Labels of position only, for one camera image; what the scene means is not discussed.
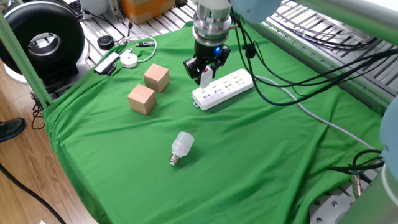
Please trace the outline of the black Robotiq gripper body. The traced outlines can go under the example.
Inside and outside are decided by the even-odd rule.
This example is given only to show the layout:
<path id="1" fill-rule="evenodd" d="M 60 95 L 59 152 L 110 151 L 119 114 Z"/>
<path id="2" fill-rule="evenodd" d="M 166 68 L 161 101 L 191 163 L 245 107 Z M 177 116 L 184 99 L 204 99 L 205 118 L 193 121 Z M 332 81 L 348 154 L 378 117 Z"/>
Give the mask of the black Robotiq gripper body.
<path id="1" fill-rule="evenodd" d="M 224 44 L 221 45 L 216 45 L 216 46 L 207 46 L 204 44 L 201 44 L 199 41 L 195 41 L 195 46 L 194 46 L 194 56 L 193 57 L 204 57 L 207 59 L 207 65 L 211 63 L 211 60 L 219 56 L 221 53 L 221 48 L 224 46 Z"/>

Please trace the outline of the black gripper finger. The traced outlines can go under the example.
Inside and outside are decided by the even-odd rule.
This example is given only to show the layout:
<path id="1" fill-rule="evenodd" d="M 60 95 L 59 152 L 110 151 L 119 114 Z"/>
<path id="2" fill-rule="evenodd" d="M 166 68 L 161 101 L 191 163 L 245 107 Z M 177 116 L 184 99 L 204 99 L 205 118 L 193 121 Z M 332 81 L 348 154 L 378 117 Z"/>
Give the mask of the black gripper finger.
<path id="1" fill-rule="evenodd" d="M 221 50 L 221 53 L 219 54 L 219 56 L 217 56 L 216 58 L 212 59 L 211 63 L 210 63 L 210 68 L 213 71 L 213 73 L 212 73 L 213 77 L 215 76 L 216 71 L 220 67 L 225 65 L 225 63 L 226 63 L 226 61 L 227 61 L 227 59 L 229 57 L 229 54 L 231 52 L 231 49 L 227 45 L 224 45 L 220 50 Z"/>
<path id="2" fill-rule="evenodd" d="M 207 65 L 207 59 L 204 57 L 193 57 L 183 61 L 183 66 L 189 77 L 195 81 L 197 85 L 201 83 L 201 75 Z"/>

